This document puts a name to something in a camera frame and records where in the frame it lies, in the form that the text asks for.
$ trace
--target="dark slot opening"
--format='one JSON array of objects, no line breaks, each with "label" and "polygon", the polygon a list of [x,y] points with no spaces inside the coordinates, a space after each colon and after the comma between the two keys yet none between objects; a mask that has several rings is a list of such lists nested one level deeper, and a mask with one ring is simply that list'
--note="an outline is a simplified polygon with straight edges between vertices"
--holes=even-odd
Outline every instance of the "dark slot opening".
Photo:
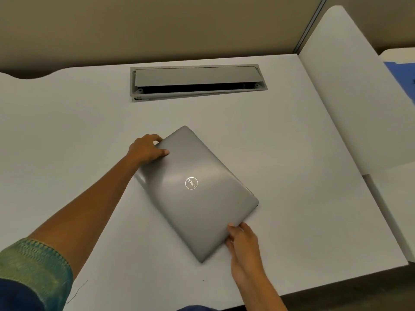
[{"label": "dark slot opening", "polygon": [[178,92],[204,92],[215,90],[254,89],[257,82],[246,83],[218,83],[218,84],[193,84],[193,85],[166,85],[138,87],[142,94],[178,93]]}]

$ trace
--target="beige partition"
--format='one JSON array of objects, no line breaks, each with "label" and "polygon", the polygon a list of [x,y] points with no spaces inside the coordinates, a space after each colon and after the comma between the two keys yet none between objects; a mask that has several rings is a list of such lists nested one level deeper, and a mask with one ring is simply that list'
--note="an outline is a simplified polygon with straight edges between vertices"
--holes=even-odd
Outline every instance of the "beige partition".
[{"label": "beige partition", "polygon": [[345,8],[378,53],[415,45],[415,0],[327,0],[302,46],[333,5]]},{"label": "beige partition", "polygon": [[292,53],[320,0],[2,0],[0,71]]}]

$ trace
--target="dark floor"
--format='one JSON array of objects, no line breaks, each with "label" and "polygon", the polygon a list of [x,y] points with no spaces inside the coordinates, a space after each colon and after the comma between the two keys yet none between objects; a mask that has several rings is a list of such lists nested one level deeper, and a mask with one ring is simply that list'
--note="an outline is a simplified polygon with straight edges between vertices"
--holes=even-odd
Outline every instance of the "dark floor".
[{"label": "dark floor", "polygon": [[289,311],[415,311],[415,264],[282,298]]}]

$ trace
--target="person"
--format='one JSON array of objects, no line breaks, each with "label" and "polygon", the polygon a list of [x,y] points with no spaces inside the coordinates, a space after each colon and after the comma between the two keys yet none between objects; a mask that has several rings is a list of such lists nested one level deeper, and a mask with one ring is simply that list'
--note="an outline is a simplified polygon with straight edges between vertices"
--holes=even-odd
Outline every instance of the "person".
[{"label": "person", "polygon": [[[138,168],[169,154],[156,134],[136,139],[101,179],[46,220],[27,238],[0,252],[0,310],[61,311],[115,207]],[[286,310],[268,280],[258,239],[242,223],[228,225],[231,274],[248,311]],[[204,309],[189,306],[186,310]]]}]

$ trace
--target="dell laptop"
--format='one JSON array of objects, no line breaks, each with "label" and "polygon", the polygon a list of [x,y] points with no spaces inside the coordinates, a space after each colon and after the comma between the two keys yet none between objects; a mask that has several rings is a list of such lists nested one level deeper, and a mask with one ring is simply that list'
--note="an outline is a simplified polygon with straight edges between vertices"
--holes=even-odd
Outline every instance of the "dell laptop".
[{"label": "dell laptop", "polygon": [[227,224],[239,225],[258,200],[187,126],[156,147],[170,154],[140,167],[136,178],[202,263],[228,236]]}]

